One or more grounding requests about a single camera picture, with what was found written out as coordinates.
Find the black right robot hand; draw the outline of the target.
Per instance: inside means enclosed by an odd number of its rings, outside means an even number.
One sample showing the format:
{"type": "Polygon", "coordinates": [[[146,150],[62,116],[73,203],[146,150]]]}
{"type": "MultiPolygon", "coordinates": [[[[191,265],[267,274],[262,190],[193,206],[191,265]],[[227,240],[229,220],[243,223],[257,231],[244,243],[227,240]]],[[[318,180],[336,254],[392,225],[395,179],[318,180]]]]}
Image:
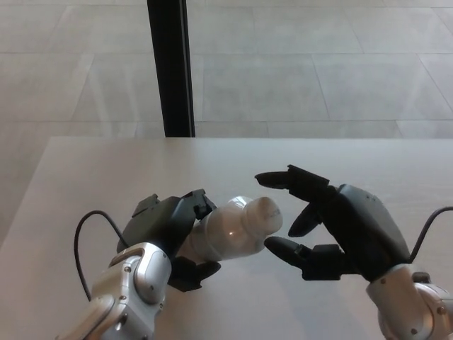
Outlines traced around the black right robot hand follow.
{"type": "Polygon", "coordinates": [[[338,281],[360,275],[372,282],[411,254],[400,229],[376,196],[361,188],[332,186],[327,178],[290,165],[285,171],[256,175],[267,188],[286,190],[306,202],[288,237],[268,237],[265,247],[277,258],[301,270],[306,281],[338,281]],[[324,225],[335,244],[313,248],[293,242],[324,225]]]}

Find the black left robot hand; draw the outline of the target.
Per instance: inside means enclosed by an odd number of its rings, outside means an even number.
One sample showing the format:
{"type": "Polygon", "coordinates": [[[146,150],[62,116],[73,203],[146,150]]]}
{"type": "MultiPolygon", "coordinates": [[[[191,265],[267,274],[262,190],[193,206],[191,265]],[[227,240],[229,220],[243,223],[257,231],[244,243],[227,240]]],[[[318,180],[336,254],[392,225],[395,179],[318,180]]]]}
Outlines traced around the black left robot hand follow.
{"type": "Polygon", "coordinates": [[[140,201],[117,243],[117,252],[138,243],[148,242],[164,251],[171,260],[168,284],[181,291],[200,289],[201,282],[221,268],[217,261],[197,264],[177,253],[193,230],[195,221],[208,216],[217,206],[206,196],[204,189],[184,196],[159,200],[156,194],[140,201]]]}

